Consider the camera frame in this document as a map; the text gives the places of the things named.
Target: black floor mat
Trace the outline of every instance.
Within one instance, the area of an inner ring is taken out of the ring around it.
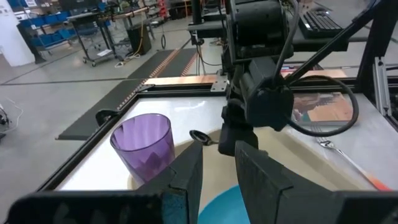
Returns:
[[[191,61],[193,55],[197,52],[196,49],[183,49],[181,50],[172,62],[169,63],[163,71],[157,76],[158,78],[180,77],[182,71]]]
[[[86,140],[98,128],[95,120],[95,114],[101,109],[116,108],[126,99],[134,89],[140,85],[142,79],[124,80],[111,90],[104,98],[99,100],[92,108],[90,108],[83,116],[77,119],[62,134],[58,136],[58,140]]]
[[[130,95],[143,79],[148,78],[149,75],[162,63],[173,50],[165,50],[157,52],[135,72],[128,76],[128,79],[119,83],[113,90],[111,90],[104,98],[97,104],[90,108],[83,116],[77,119],[71,126],[69,126],[62,134],[59,135],[59,140],[87,140],[96,130],[98,125],[95,121],[95,114],[101,109],[116,110],[116,108]],[[188,62],[195,54],[196,49],[182,49],[169,62],[158,77],[179,77]]]

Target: cup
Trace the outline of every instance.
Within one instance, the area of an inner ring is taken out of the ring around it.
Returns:
[[[156,113],[124,121],[111,136],[111,145],[140,187],[175,158],[170,120]]]

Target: fork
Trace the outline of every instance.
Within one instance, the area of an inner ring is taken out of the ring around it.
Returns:
[[[321,132],[321,128],[318,126],[311,126],[311,130],[315,132]],[[350,157],[347,156],[343,151],[338,149],[335,144],[325,137],[315,137],[319,145],[324,147],[325,149],[334,150],[338,152],[344,159],[346,159],[371,185],[373,185],[376,189],[382,191],[390,191],[391,189],[385,186],[380,180],[375,178],[373,175],[366,172],[362,167],[360,167],[357,163],[355,163]]]

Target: spoon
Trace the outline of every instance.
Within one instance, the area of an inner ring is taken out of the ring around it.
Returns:
[[[209,135],[201,131],[191,130],[189,131],[189,135],[193,140],[202,143],[204,146],[212,146],[214,144],[218,144],[218,141],[213,141]]]

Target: blue storage bin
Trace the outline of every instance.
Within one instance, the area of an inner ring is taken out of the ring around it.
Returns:
[[[30,19],[30,21],[28,19],[21,20],[20,23],[24,27],[30,27],[31,25],[40,27],[40,26],[44,25],[44,20],[43,20],[43,17],[37,17],[37,18]]]
[[[30,19],[31,21],[32,21],[32,23],[35,25],[35,26],[43,26],[44,24],[45,24],[45,22],[44,22],[44,18],[43,17],[36,17],[36,18],[33,18],[33,19]]]
[[[57,31],[57,33],[59,33],[63,39],[69,39],[70,37],[69,31],[66,29],[60,29]]]
[[[55,34],[51,35],[51,39],[52,39],[52,42],[59,42],[60,40],[62,40],[62,36],[61,36],[61,34],[55,33]]]
[[[32,38],[32,43],[35,46],[48,46],[53,42],[51,35],[43,34]]]
[[[30,41],[32,42],[33,46],[36,46],[36,47],[42,46],[42,43],[38,37],[33,37],[33,38],[31,38]]]
[[[16,7],[28,7],[27,3],[25,1],[21,1],[21,3],[19,3],[19,0],[7,0],[8,3],[10,4],[11,8],[16,8]]]
[[[68,17],[68,13],[67,12],[61,12],[57,14],[57,19],[60,22],[66,21]]]
[[[19,22],[22,24],[23,27],[30,27],[31,25],[31,23],[27,19],[21,20]]]
[[[106,4],[103,2],[98,3],[98,8],[100,9],[100,11],[105,11],[105,6]]]
[[[44,22],[45,22],[46,24],[51,24],[51,23],[54,23],[54,22],[58,22],[57,15],[47,15],[47,16],[44,16]]]
[[[70,35],[76,35],[75,29],[68,29]]]

